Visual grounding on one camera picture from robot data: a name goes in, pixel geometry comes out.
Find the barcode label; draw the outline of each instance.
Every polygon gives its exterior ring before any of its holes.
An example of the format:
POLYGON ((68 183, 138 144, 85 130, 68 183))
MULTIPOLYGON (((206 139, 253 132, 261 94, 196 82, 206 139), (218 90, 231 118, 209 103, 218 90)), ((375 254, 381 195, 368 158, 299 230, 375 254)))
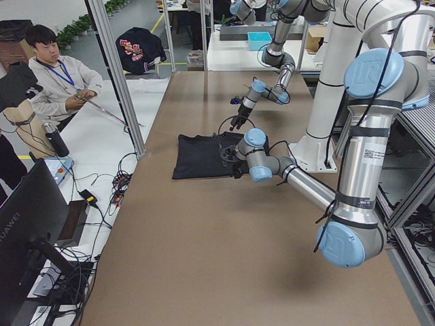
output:
POLYGON ((39 306, 32 317, 30 324, 32 326, 43 326, 47 320, 48 313, 50 312, 49 306, 39 306))

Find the cardboard box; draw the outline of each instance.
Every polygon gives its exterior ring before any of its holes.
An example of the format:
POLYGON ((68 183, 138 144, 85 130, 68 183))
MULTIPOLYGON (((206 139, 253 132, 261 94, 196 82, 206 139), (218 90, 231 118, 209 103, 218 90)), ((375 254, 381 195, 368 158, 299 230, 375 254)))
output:
POLYGON ((188 65, 188 71, 204 71, 204 66, 190 66, 190 65, 188 65))
POLYGON ((326 26, 314 26, 308 28, 307 43, 305 48, 308 53, 316 53, 326 36, 326 26))
POLYGON ((9 65, 17 61, 28 63, 35 54, 32 48, 23 39, 20 42, 0 42, 0 65, 8 72, 9 65))

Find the white wall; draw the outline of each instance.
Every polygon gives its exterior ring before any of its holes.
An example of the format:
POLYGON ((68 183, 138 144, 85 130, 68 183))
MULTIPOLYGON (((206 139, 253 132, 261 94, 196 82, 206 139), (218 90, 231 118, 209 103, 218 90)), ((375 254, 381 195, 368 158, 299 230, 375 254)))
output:
POLYGON ((86 13, 84 0, 0 0, 0 20, 30 19, 55 32, 86 13))

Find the blue joint cap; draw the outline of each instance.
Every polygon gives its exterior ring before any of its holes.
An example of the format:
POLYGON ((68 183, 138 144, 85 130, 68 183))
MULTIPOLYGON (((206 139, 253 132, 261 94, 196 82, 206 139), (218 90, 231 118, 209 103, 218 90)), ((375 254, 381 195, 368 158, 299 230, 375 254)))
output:
POLYGON ((249 169, 249 173, 254 182, 272 179, 272 170, 267 166, 255 166, 249 169))
POLYGON ((287 92, 281 93, 277 98, 277 103, 280 105, 287 104, 289 100, 287 92))
POLYGON ((266 134, 263 130, 252 128, 244 136, 245 142, 252 147, 261 147, 266 142, 266 134))
POLYGON ((290 0, 280 0, 280 2, 278 3, 278 8, 282 8, 283 6, 285 6, 290 0))
MULTIPOLYGON (((376 91, 388 55, 388 49, 371 49, 360 54, 347 68, 344 85, 354 98, 370 98, 376 91)), ((393 51, 379 88, 378 95, 389 90, 400 78, 404 69, 402 56, 393 51)))
MULTIPOLYGON (((317 241, 324 225, 317 231, 317 241)), ((342 268, 361 265, 366 259, 366 252, 358 235, 347 226, 331 221, 320 242, 319 250, 330 263, 342 268)))
POLYGON ((241 3, 242 3, 242 0, 237 0, 235 3, 233 3, 230 6, 230 13, 233 15, 237 15, 237 12, 240 8, 241 3))
POLYGON ((259 80, 259 79, 255 79, 255 80, 252 82, 251 87, 252 87, 252 89, 255 90, 257 93, 263 93, 264 90, 266 89, 266 84, 265 84, 263 81, 259 80))
POLYGON ((403 104, 402 111, 410 111, 410 110, 419 109, 421 107, 425 107, 428 104, 429 104, 429 95, 427 95, 419 100, 403 104))

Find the white table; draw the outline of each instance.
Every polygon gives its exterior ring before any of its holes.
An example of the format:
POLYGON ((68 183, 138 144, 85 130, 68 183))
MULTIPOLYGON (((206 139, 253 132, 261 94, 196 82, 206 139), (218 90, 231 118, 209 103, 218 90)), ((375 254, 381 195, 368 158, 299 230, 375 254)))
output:
POLYGON ((186 12, 188 11, 188 8, 184 8, 183 4, 186 2, 186 0, 179 0, 177 3, 174 3, 174 1, 167 1, 168 5, 168 12, 186 12))
MULTIPOLYGON (((210 71, 259 71, 274 70, 272 67, 264 67, 260 64, 261 53, 249 51, 247 41, 220 41, 220 33, 211 34, 209 49, 207 51, 207 66, 210 71)), ((287 40, 284 51, 293 56, 298 64, 301 40, 287 40)), ((313 54, 306 50, 302 57, 301 71, 319 73, 321 65, 317 66, 313 61, 313 54)))
MULTIPOLYGON (((136 111, 137 119, 141 127, 143 141, 145 142, 156 117, 160 102, 164 96, 169 79, 139 79, 128 80, 128 89, 136 111)), ((114 89, 110 81, 104 81, 103 91, 93 101, 112 114, 122 118, 114 89)), ((133 144, 127 133, 123 131, 124 126, 112 117, 100 112, 90 103, 86 103, 75 115, 68 126, 61 132, 64 142, 69 148, 69 156, 74 160, 73 171, 77 188, 79 190, 89 190, 98 200, 99 208, 105 213, 109 207, 109 199, 112 190, 113 177, 118 171, 120 159, 131 152, 134 152, 133 144)), ((129 155, 122 162, 122 169, 128 173, 133 173, 137 164, 135 155, 129 155)), ((59 188, 67 202, 70 200, 82 199, 78 192, 73 188, 73 178, 67 175, 59 188)), ((113 225, 119 209, 113 205, 110 208, 111 215, 106 215, 107 223, 113 225)), ((100 223, 101 214, 96 208, 89 210, 86 223, 100 223)), ((86 225, 80 243, 70 249, 75 251, 78 256, 82 253, 97 256, 109 237, 110 229, 98 226, 86 225)), ((64 306, 63 310, 74 307, 64 306)), ((56 320, 55 325, 70 325, 73 314, 64 316, 56 320)))

